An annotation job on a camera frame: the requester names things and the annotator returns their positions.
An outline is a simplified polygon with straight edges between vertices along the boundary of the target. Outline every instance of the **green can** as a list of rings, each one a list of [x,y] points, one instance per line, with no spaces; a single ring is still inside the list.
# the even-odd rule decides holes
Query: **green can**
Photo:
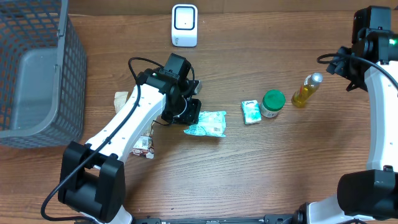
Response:
[[[270,90],[261,101],[260,112],[266,118],[273,118],[278,115],[285,102],[286,98],[281,91]]]

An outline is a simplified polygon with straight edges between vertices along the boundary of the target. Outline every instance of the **bottle cap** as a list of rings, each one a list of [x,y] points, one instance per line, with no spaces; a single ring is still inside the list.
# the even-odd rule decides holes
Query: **bottle cap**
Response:
[[[311,84],[319,85],[323,81],[323,75],[321,73],[315,72],[311,75]]]
[[[262,104],[269,111],[279,111],[285,105],[284,94],[279,90],[270,90],[262,99]]]

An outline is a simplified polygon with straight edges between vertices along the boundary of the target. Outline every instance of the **gray bin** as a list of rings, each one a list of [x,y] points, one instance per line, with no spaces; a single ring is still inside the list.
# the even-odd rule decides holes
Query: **gray bin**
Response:
[[[78,141],[86,69],[67,0],[0,0],[0,144]]]

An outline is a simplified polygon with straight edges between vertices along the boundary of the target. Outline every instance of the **yellow liquid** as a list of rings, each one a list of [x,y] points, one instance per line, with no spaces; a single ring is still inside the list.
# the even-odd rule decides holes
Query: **yellow liquid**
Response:
[[[310,98],[310,96],[319,89],[319,85],[302,85],[299,90],[297,90],[292,97],[292,104],[298,108],[305,106],[305,102]]]

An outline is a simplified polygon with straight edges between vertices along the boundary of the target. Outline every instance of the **table top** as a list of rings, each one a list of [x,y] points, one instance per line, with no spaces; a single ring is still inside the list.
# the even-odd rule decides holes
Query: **table top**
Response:
[[[175,48],[171,15],[72,17],[88,55],[85,142],[114,116],[114,94],[131,91],[130,57],[164,64],[186,57],[203,82],[202,111],[227,112],[226,138],[195,137],[157,125],[155,159],[131,155],[126,209],[138,218],[260,217],[292,213],[336,193],[343,174],[365,169],[370,125],[365,91],[325,72],[321,54],[350,46],[354,12],[204,14],[198,45]],[[393,30],[398,14],[393,12]],[[135,71],[152,68],[133,62]],[[290,97],[313,72],[324,82],[308,105]],[[241,102],[278,89],[287,99],[274,119],[245,125]],[[40,206],[58,184],[65,147],[0,148],[0,223],[49,223]],[[51,216],[76,215],[53,199]]]

